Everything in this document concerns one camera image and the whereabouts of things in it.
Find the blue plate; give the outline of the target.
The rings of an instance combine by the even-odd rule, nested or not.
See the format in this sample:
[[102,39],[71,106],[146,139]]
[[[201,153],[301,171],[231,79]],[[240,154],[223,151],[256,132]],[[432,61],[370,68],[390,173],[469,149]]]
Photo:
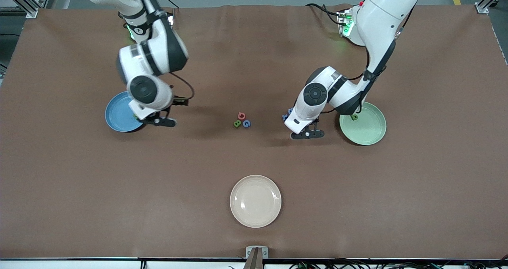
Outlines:
[[105,109],[105,121],[107,125],[117,132],[135,132],[144,127],[144,124],[135,118],[134,112],[129,107],[132,101],[127,91],[115,95]]

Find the green plate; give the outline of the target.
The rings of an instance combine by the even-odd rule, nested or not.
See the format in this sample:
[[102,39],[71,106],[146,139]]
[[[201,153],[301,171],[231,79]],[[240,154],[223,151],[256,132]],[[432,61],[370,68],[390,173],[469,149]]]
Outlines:
[[378,143],[387,131],[386,118],[381,110],[373,104],[364,102],[357,121],[353,121],[350,115],[339,116],[339,126],[344,136],[361,146]]

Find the beige plate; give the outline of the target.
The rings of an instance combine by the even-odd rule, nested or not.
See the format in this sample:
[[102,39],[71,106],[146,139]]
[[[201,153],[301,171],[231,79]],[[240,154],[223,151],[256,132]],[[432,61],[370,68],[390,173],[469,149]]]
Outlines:
[[282,195],[277,184],[262,175],[240,179],[230,193],[230,210],[243,226],[261,229],[277,219],[282,208]]

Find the brown table cover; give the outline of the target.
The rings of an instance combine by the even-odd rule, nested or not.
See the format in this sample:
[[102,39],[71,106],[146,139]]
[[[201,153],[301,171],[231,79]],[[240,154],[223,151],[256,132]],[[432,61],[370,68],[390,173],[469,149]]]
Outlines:
[[[366,100],[387,120],[351,144],[292,140],[281,116],[316,68],[355,77],[364,48],[321,12],[223,6],[176,12],[196,91],[174,128],[111,130],[128,32],[112,10],[41,10],[0,88],[0,257],[497,259],[508,254],[508,66],[473,6],[419,6]],[[250,128],[235,128],[244,112]],[[282,208],[261,229],[230,210],[262,175]]]

